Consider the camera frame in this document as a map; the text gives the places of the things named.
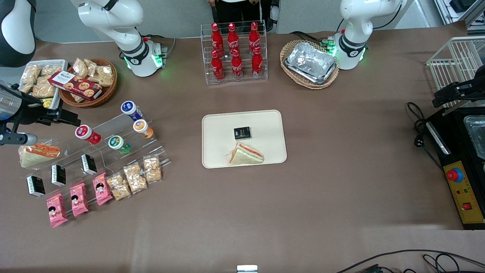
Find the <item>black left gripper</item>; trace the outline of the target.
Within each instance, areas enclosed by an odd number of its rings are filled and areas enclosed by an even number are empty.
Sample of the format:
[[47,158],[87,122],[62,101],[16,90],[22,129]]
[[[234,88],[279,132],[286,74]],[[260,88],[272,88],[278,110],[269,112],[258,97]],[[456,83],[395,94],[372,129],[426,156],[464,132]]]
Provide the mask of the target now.
[[485,77],[479,76],[472,80],[465,81],[457,85],[447,85],[435,92],[433,106],[441,107],[444,104],[456,100],[484,100],[485,99]]

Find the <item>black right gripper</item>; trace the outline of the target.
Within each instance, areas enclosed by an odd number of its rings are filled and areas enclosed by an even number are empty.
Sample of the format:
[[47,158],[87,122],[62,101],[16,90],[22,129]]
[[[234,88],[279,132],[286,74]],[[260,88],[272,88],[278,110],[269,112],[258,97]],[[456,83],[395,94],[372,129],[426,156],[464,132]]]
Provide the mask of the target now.
[[42,101],[30,95],[22,95],[19,110],[11,117],[11,123],[29,125],[41,123],[50,126],[51,123],[64,123],[70,126],[80,126],[81,120],[77,114],[63,108],[49,109],[43,107]]

